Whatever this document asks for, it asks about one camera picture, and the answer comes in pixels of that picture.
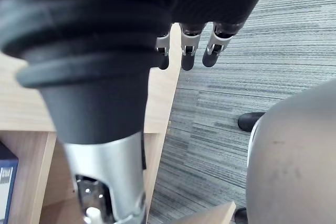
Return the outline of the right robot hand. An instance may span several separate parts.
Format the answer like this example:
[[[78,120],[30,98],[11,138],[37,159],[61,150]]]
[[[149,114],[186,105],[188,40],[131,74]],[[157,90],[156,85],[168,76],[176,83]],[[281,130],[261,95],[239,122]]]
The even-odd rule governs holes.
[[[145,223],[143,130],[151,68],[171,25],[196,47],[243,27],[259,0],[1,0],[1,52],[37,89],[65,148],[86,223]]]

